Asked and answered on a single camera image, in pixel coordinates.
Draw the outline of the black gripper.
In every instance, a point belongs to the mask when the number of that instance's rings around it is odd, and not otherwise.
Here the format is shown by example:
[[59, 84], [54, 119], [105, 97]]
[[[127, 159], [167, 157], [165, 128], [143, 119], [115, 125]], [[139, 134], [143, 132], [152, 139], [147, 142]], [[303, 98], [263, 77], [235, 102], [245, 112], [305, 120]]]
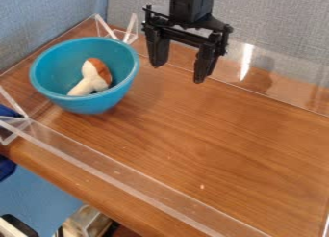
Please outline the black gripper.
[[233, 32], [233, 27], [215, 18], [212, 9], [213, 0], [169, 0], [164, 8], [151, 4], [143, 8], [143, 30], [152, 66], [160, 67], [167, 63], [172, 40], [200, 46], [195, 61], [197, 84], [212, 74], [219, 55], [227, 54], [229, 34]]

